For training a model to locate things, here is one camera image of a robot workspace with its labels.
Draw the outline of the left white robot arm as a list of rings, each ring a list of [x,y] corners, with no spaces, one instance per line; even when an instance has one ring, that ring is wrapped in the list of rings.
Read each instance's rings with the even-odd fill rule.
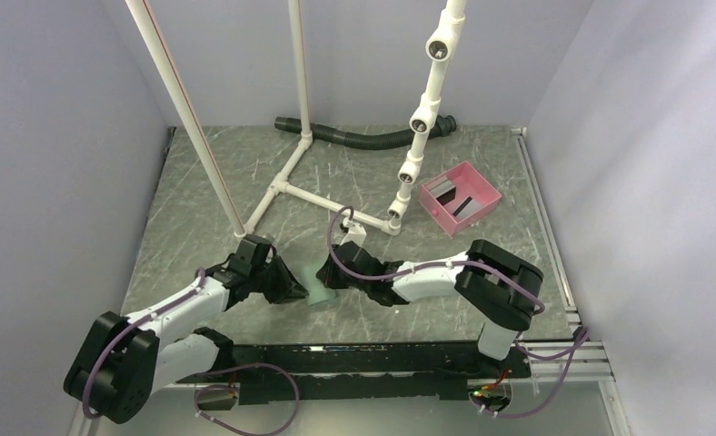
[[[150,395],[203,374],[226,379],[236,364],[234,342],[202,325],[253,293],[270,304],[308,297],[273,243],[245,236],[221,263],[195,272],[184,289],[142,310],[105,312],[92,323],[63,389],[88,419],[132,419]]]

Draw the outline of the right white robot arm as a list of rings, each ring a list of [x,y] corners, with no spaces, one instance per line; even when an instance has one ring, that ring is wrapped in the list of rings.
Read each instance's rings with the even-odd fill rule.
[[[507,367],[514,340],[544,311],[543,272],[484,239],[465,252],[426,263],[382,262],[354,242],[342,243],[332,246],[315,277],[328,289],[355,288],[386,307],[463,297],[486,317],[473,353],[474,367],[485,377]]]

